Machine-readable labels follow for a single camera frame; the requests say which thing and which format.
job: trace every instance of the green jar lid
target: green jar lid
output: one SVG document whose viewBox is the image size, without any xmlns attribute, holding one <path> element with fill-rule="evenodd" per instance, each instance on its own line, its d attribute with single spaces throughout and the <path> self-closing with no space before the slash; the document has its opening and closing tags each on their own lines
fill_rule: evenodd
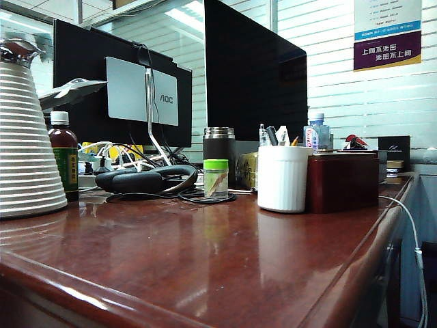
<svg viewBox="0 0 437 328">
<path fill-rule="evenodd" d="M 227 169 L 227 159 L 204 159 L 204 169 Z"/>
</svg>

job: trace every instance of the black and silver thermos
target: black and silver thermos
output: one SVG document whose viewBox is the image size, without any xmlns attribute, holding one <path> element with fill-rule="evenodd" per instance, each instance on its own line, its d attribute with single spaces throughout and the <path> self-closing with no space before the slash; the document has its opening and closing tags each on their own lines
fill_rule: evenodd
<svg viewBox="0 0 437 328">
<path fill-rule="evenodd" d="M 208 127 L 203 134 L 203 159 L 227 159 L 229 161 L 230 187 L 236 186 L 236 145 L 234 128 Z"/>
</svg>

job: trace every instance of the brown wooden box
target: brown wooden box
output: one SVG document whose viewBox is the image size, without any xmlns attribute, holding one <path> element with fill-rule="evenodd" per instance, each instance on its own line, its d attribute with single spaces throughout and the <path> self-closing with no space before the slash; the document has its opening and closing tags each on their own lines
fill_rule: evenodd
<svg viewBox="0 0 437 328">
<path fill-rule="evenodd" d="M 331 213 L 378 204 L 374 154 L 315 154 L 308 158 L 306 210 Z"/>
</svg>

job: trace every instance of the aoc logo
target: aoc logo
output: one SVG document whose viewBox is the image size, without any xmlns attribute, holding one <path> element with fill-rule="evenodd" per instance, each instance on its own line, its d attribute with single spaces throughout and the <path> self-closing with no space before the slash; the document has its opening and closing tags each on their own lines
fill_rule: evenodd
<svg viewBox="0 0 437 328">
<path fill-rule="evenodd" d="M 173 97 L 165 96 L 164 94 L 161 94 L 159 101 L 163 101 L 164 103 L 173 104 Z"/>
</svg>

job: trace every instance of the pen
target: pen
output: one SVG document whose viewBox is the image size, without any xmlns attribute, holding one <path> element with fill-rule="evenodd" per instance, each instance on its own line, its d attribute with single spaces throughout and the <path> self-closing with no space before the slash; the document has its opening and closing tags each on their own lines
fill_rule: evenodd
<svg viewBox="0 0 437 328">
<path fill-rule="evenodd" d="M 298 144 L 298 140 L 299 140 L 299 136 L 297 136 L 296 138 L 294 138 L 294 140 L 293 140 L 291 146 L 297 146 L 297 144 Z"/>
<path fill-rule="evenodd" d="M 282 132 L 282 135 L 280 136 L 279 140 L 278 140 L 278 146 L 284 146 L 285 145 L 285 137 L 287 137 L 287 131 L 284 130 Z"/>
<path fill-rule="evenodd" d="M 271 142 L 272 146 L 277 146 L 278 145 L 278 138 L 276 138 L 276 129 L 274 128 L 274 126 L 269 126 L 267 128 L 267 134 L 268 134 L 268 137 L 270 138 L 270 142 Z"/>
<path fill-rule="evenodd" d="M 267 131 L 262 123 L 259 125 L 259 146 L 270 146 L 270 140 L 267 136 Z"/>
</svg>

